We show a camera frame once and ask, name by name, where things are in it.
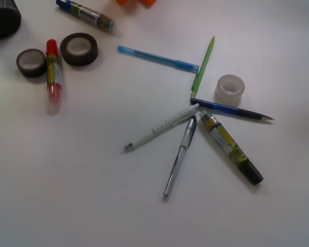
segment tape roll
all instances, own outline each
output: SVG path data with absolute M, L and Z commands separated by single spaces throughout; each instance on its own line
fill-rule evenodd
M 238 101 L 245 91 L 245 84 L 235 75 L 222 76 L 215 89 L 215 94 L 223 101 Z
M 87 33 L 74 33 L 67 36 L 60 45 L 64 60 L 73 66 L 85 66 L 98 56 L 96 40 Z
M 16 64 L 25 77 L 37 77 L 46 72 L 45 54 L 38 49 L 21 52 L 16 59 Z

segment green pencil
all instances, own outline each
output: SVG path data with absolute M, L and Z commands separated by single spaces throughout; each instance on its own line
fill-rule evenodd
M 213 49 L 213 46 L 214 46 L 214 41 L 215 41 L 215 36 L 212 37 L 212 39 L 210 41 L 210 44 L 209 44 L 208 49 L 207 49 L 206 54 L 205 54 L 204 61 L 202 62 L 202 65 L 200 67 L 199 73 L 196 74 L 195 80 L 192 83 L 192 86 L 191 86 L 192 92 L 191 92 L 190 98 L 196 97 L 196 94 L 198 92 L 198 89 L 199 89 L 199 86 L 200 86 L 200 83 L 201 83 L 202 76 L 204 75 L 204 72 L 205 72 L 205 69 L 206 69 L 206 66 L 207 66 L 207 63 L 208 63 L 208 59 L 210 58 L 210 55 L 211 55 L 211 52 L 212 52 L 212 49 Z

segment light blue pen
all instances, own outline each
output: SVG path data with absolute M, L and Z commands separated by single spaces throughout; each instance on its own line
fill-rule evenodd
M 191 63 L 186 63 L 180 60 L 165 58 L 161 56 L 157 56 L 151 53 L 147 53 L 140 50 L 134 50 L 124 46 L 118 46 L 118 51 L 121 53 L 129 54 L 135 57 L 144 58 L 153 62 L 161 63 L 164 65 L 168 65 L 174 67 L 176 69 L 181 69 L 187 72 L 191 72 L 197 74 L 199 71 L 199 66 Z

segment white pen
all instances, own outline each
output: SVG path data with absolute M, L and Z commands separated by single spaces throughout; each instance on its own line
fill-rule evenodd
M 180 121 L 190 118 L 199 108 L 199 104 L 191 105 L 173 117 L 167 119 L 162 124 L 157 125 L 153 129 L 150 129 L 148 133 L 143 135 L 141 138 L 132 140 L 129 144 L 124 147 L 124 152 L 132 151 L 139 146 L 151 141 L 156 138 L 158 135 L 174 128 Z
M 182 138 L 182 141 L 179 147 L 179 152 L 177 153 L 177 156 L 175 158 L 173 168 L 171 169 L 170 176 L 169 176 L 169 179 L 168 179 L 168 182 L 165 188 L 165 192 L 163 195 L 164 200 L 167 200 L 170 195 L 171 189 L 174 185 L 175 179 L 181 167 L 186 151 L 188 150 L 191 144 L 192 137 L 194 136 L 196 128 L 197 128 L 197 118 L 195 115 L 193 115 L 189 119 L 189 122 L 186 126 L 184 136 Z

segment marker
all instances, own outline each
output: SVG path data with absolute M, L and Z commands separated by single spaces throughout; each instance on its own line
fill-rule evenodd
M 60 65 L 56 40 L 47 41 L 47 91 L 51 103 L 60 103 L 62 86 L 60 84 Z
M 253 185 L 263 180 L 262 175 L 248 159 L 242 149 L 235 140 L 229 135 L 222 124 L 209 112 L 202 111 L 200 113 L 201 120 L 206 124 L 210 135 L 215 139 L 216 143 L 222 148 L 224 153 L 236 165 L 238 170 Z
M 56 0 L 56 4 L 60 6 L 60 9 L 63 9 L 104 31 L 113 30 L 113 21 L 104 14 L 70 0 Z

